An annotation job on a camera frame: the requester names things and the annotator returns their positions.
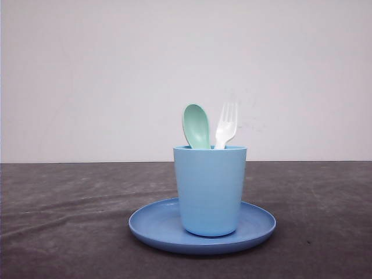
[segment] plastic fork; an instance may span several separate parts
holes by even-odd
[[[215,149],[225,149],[226,143],[234,138],[238,127],[238,104],[224,103],[216,131]]]

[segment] tableware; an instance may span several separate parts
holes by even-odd
[[[237,228],[246,148],[173,148],[181,220],[193,234],[215,237]]]
[[[226,143],[234,138],[238,127],[238,104],[224,103],[216,130],[215,149],[224,149]]]
[[[182,120],[184,134],[191,148],[210,149],[209,123],[205,111],[199,105],[188,105]]]
[[[245,250],[264,242],[273,233],[276,220],[268,211],[242,202],[235,232],[223,237],[201,237],[183,229],[178,198],[172,198],[138,209],[130,217],[129,227],[140,241],[161,250],[214,255]]]

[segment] green spoon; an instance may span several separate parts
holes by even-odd
[[[210,149],[208,118],[200,106],[194,103],[188,105],[182,123],[186,140],[191,148]]]

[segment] cup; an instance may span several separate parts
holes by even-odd
[[[237,229],[244,184],[246,147],[173,148],[183,227],[206,237]]]

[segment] plate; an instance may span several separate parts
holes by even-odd
[[[129,227],[135,237],[154,248],[215,255],[245,250],[264,242],[273,233],[276,220],[268,211],[242,202],[236,231],[222,237],[201,237],[182,227],[178,198],[172,198],[138,209],[129,218]]]

